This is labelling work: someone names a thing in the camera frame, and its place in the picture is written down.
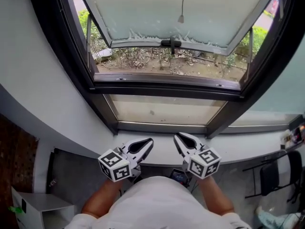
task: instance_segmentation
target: gray floor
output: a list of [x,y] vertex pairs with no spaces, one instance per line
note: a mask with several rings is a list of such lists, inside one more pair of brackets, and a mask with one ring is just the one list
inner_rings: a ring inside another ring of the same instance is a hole
[[[261,205],[264,210],[270,211],[274,215],[295,212],[298,206],[298,203],[286,203],[286,200],[293,192],[292,186],[273,192],[266,197],[244,198],[254,193],[254,184],[252,172],[242,172],[242,170],[258,164],[261,160],[263,158],[222,165],[218,172],[213,175],[219,187],[233,201],[235,211],[253,229],[258,228],[260,225],[254,216],[254,210],[258,205]],[[169,176],[172,171],[172,168],[168,167],[142,166],[141,169],[143,178]],[[51,193],[76,205],[78,213],[85,201],[106,179],[101,173],[97,160],[60,150],[55,154],[52,176],[57,183],[51,187]],[[256,169],[255,176],[257,178],[256,191],[259,192],[259,169]],[[130,185],[126,181],[123,190],[128,189]],[[193,195],[205,206],[198,188],[194,190]]]

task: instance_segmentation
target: white cube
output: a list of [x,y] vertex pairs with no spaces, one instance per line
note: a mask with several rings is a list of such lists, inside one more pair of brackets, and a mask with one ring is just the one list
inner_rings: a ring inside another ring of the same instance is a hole
[[109,149],[98,157],[102,172],[113,182],[131,177],[130,162]]
[[195,176],[204,179],[217,172],[221,157],[215,149],[205,149],[190,157],[187,170]]

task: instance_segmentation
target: forearm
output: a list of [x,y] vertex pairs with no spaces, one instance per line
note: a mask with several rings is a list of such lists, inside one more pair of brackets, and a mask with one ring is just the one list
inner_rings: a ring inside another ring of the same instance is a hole
[[107,179],[100,189],[87,200],[81,210],[81,213],[89,214],[96,218],[107,214],[113,205],[122,184],[122,180],[112,182],[111,180]]
[[221,191],[213,177],[198,180],[198,183],[209,211],[221,216],[234,212],[233,203]]

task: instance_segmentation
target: black chair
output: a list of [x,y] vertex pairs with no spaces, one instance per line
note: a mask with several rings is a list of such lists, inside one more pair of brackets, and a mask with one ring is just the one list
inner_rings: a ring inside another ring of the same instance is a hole
[[[288,156],[289,164],[290,164],[290,182],[284,186],[279,186],[280,184],[280,177],[279,177],[279,170],[278,170],[278,160],[284,156]],[[255,174],[254,169],[257,167],[261,167],[260,170],[260,180],[261,180],[261,193],[256,193],[256,186],[255,186]],[[294,185],[295,192],[287,202],[293,200],[293,203],[296,202],[297,196],[299,195],[301,188],[301,175],[302,175],[302,159],[301,155],[298,151],[291,151],[282,155],[278,158],[271,159],[268,162],[264,162],[263,164],[244,169],[243,171],[252,170],[253,173],[253,180],[254,180],[254,194],[250,196],[246,196],[245,198],[256,197],[259,195],[266,196],[271,192],[283,189],[287,186]]]

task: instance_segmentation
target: window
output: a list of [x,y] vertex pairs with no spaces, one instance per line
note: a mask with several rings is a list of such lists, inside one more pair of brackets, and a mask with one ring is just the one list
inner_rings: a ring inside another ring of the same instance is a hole
[[[303,1],[32,3],[69,77],[114,134],[184,131],[213,138],[284,130],[303,120],[303,109],[269,93],[295,67],[288,63],[305,32]],[[266,100],[270,108],[263,108]]]

